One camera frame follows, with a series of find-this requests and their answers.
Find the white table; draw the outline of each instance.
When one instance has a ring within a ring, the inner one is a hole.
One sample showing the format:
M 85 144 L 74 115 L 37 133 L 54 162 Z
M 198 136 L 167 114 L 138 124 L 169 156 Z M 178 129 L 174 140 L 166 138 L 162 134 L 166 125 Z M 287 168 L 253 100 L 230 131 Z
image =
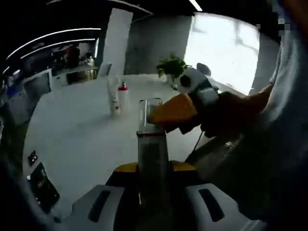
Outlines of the white table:
M 139 100 L 170 99 L 177 92 L 157 75 L 124 76 L 129 87 L 130 114 L 110 116 L 106 79 L 74 84 L 43 95 L 32 115 L 24 147 L 24 175 L 42 162 L 60 194 L 55 209 L 62 217 L 72 204 L 97 184 L 105 184 L 113 170 L 136 162 Z M 169 159 L 184 161 L 200 135 L 200 128 L 167 135 Z M 36 150 L 38 161 L 27 158 Z

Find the person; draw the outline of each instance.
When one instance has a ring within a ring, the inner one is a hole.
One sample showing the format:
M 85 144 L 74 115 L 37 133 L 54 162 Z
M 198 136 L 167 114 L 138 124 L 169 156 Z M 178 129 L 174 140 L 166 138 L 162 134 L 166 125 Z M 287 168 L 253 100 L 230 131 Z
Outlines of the person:
M 269 85 L 243 98 L 223 92 L 199 116 L 208 137 L 243 132 L 209 181 L 235 199 L 243 214 L 265 221 L 290 211 L 308 182 L 308 4 L 282 0 L 272 6 L 286 30 Z

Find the person's hand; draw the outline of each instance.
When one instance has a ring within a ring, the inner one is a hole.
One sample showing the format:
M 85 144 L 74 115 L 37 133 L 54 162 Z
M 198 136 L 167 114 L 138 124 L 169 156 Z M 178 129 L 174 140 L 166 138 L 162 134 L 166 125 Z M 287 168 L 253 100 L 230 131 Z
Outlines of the person's hand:
M 246 98 L 223 92 L 215 104 L 208 106 L 194 118 L 181 124 L 165 125 L 165 129 L 170 132 L 179 128 L 185 134 L 201 124 L 201 130 L 207 137 L 237 132 L 254 121 L 257 114 L 250 109 L 251 105 Z

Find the white sleeve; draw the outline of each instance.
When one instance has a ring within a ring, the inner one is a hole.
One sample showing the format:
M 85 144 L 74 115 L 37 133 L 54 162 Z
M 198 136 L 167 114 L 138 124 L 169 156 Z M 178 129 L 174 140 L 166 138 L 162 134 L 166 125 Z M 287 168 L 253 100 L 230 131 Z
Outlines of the white sleeve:
M 272 84 L 275 84 L 275 82 L 276 82 L 276 78 L 277 78 L 279 67 L 280 67 L 280 61 L 281 61 L 281 47 L 279 48 L 279 51 L 278 51 L 276 68 L 274 70 L 272 77 L 269 80 L 269 82 L 272 83 Z

